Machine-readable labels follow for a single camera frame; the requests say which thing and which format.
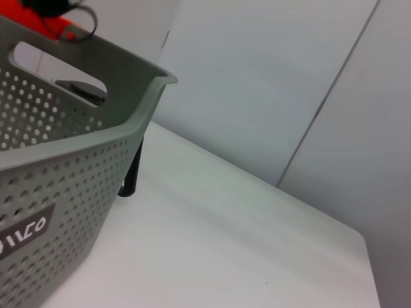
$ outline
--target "black stand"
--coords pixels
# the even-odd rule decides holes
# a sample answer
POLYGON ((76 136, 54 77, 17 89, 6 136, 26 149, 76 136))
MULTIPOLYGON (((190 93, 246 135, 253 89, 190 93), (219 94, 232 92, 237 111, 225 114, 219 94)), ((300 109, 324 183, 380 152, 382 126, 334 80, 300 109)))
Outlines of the black stand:
POLYGON ((124 179, 124 186, 121 186, 118 196, 120 197, 130 197, 136 192, 137 187, 137 176, 139 174, 141 150, 143 149, 143 141, 141 141, 140 147, 131 163, 130 169, 127 172, 126 178, 124 179))

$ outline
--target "white tabletop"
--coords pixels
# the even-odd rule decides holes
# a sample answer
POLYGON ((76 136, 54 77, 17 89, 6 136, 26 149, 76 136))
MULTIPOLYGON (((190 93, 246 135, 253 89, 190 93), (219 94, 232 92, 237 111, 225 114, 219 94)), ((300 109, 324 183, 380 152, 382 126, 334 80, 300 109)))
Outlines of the white tabletop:
POLYGON ((363 237, 151 124, 131 198, 43 308, 377 308, 363 237))

